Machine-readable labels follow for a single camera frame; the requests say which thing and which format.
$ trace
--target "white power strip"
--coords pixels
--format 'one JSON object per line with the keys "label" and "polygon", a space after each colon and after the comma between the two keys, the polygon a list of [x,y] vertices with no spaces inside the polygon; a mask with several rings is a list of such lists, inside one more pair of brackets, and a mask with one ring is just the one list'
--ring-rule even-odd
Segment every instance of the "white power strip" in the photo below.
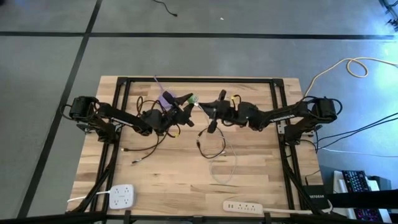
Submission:
{"label": "white power strip", "polygon": [[242,212],[251,214],[264,213],[262,205],[258,203],[224,201],[223,209],[226,212]]}
{"label": "white power strip", "polygon": [[131,184],[115,185],[109,191],[110,209],[129,208],[134,204],[134,187]]}

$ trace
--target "outlet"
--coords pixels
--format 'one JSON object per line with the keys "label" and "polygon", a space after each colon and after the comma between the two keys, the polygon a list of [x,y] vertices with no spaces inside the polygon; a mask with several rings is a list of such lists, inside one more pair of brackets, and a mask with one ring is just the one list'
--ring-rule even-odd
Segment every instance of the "outlet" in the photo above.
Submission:
{"label": "outlet", "polygon": [[251,214],[263,214],[263,207],[258,203],[224,201],[223,209],[226,212],[242,212]]}
{"label": "outlet", "polygon": [[129,208],[134,204],[134,187],[131,184],[115,185],[109,193],[111,209]]}

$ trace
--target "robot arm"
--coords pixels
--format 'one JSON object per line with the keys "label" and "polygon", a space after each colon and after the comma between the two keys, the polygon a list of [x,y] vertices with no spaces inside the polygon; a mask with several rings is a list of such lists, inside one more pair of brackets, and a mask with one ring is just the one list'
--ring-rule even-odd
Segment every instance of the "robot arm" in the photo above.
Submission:
{"label": "robot arm", "polygon": [[217,127],[217,119],[224,125],[249,126],[253,131],[262,131],[269,124],[290,118],[301,117],[297,124],[285,126],[285,142],[287,144],[299,144],[302,133],[309,132],[318,124],[331,123],[337,119],[334,101],[335,99],[316,98],[308,96],[294,105],[286,106],[272,111],[261,111],[249,102],[240,102],[238,109],[231,107],[231,103],[225,99],[225,90],[222,90],[218,99],[212,103],[199,103],[199,106],[213,121],[208,132],[213,133]]}
{"label": "robot arm", "polygon": [[143,136],[150,135],[152,130],[158,135],[163,135],[173,125],[194,125],[189,119],[193,104],[189,104],[183,110],[179,107],[191,96],[192,93],[174,98],[170,93],[164,92],[163,97],[172,105],[171,109],[168,111],[158,109],[143,111],[141,117],[116,109],[108,103],[99,102],[95,97],[79,96],[73,100],[70,106],[68,119],[80,123],[77,126],[84,132],[95,131],[100,142],[113,143],[118,138],[115,125],[111,122],[107,123],[103,119],[129,126]]}

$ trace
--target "wooden tabletop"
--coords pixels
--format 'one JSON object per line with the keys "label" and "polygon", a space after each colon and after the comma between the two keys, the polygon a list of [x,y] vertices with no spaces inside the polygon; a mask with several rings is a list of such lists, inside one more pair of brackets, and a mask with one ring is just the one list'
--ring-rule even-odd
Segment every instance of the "wooden tabletop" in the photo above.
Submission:
{"label": "wooden tabletop", "polygon": [[[101,77],[96,96],[100,101],[112,103],[116,80],[117,77]],[[285,78],[284,83],[288,105],[302,98],[298,79]],[[220,91],[224,89],[227,91],[227,97],[239,94],[243,101],[254,103],[260,110],[272,110],[268,84],[163,83],[163,86],[177,96],[194,93],[199,97],[199,102],[216,100]],[[126,111],[137,114],[136,101],[139,96],[144,97],[144,100],[156,100],[159,94],[160,88],[155,82],[132,83]],[[123,90],[121,90],[119,102],[122,97]],[[148,110],[150,106],[150,103],[145,104],[143,109]],[[132,184],[134,186],[136,203],[130,208],[133,215],[258,216],[223,211],[222,203],[227,199],[261,203],[268,208],[288,209],[274,124],[269,125],[262,132],[255,132],[249,128],[226,127],[219,122],[218,127],[238,155],[238,166],[231,181],[227,185],[221,185],[210,175],[210,160],[200,155],[196,145],[197,135],[207,127],[208,120],[196,107],[192,111],[191,120],[195,123],[194,127],[181,126],[182,132],[179,137],[174,139],[167,137],[153,155],[134,165],[131,165],[132,161],[142,158],[150,153],[150,150],[119,151],[113,185]],[[170,132],[177,132],[177,128],[172,128]],[[214,154],[221,149],[222,140],[218,135],[217,132],[203,134],[200,140],[205,154]],[[95,183],[103,145],[97,141],[97,138],[96,134],[86,136],[70,198],[85,196]],[[144,137],[129,127],[123,128],[121,148],[142,149],[155,143],[155,134]],[[226,152],[213,164],[213,173],[221,180],[228,178],[234,166],[235,158],[228,145]],[[297,156],[302,179],[305,175],[319,169],[317,156],[311,144],[302,142],[297,146]],[[310,184],[322,184],[320,173],[310,176],[308,181]],[[295,187],[293,187],[293,193],[296,209],[298,209],[299,200]],[[99,209],[101,201],[102,197],[99,198]],[[79,203],[80,201],[69,203],[68,209],[75,208]],[[108,213],[123,214],[124,210],[109,210]],[[271,215],[273,217],[286,216],[278,213]]]}

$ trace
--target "yellow cable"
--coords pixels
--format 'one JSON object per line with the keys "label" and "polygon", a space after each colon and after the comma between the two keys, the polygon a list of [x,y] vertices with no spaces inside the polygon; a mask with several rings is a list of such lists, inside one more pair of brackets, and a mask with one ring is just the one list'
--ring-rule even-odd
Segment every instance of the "yellow cable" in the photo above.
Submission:
{"label": "yellow cable", "polygon": [[[381,62],[381,63],[386,63],[386,64],[388,64],[388,65],[398,66],[398,63],[388,62],[388,61],[385,61],[385,60],[380,60],[380,59],[371,58],[371,57],[344,58],[343,60],[340,60],[339,62],[337,62],[336,64],[334,64],[332,67],[326,69],[325,71],[319,73],[318,75],[315,75],[315,76],[312,78],[312,81],[311,81],[311,83],[310,83],[310,86],[309,86],[309,87],[307,88],[307,90],[305,91],[304,96],[307,96],[307,95],[308,95],[308,93],[310,92],[310,90],[311,90],[313,84],[315,83],[315,80],[316,80],[319,76],[325,74],[326,72],[329,72],[330,70],[334,69],[337,65],[339,65],[341,62],[344,62],[344,61],[346,61],[346,60],[348,60],[347,65],[346,65],[346,68],[347,68],[348,73],[349,73],[350,75],[356,77],[356,78],[366,78],[367,75],[369,75],[368,68],[365,66],[364,63],[360,62],[359,60],[373,60],[373,61],[377,61],[377,62]],[[364,75],[357,75],[357,74],[353,73],[353,72],[351,71],[351,69],[349,68],[349,65],[351,65],[351,62],[355,62],[355,63],[357,63],[358,65],[362,66],[363,69],[365,70],[365,74],[364,74]]]}

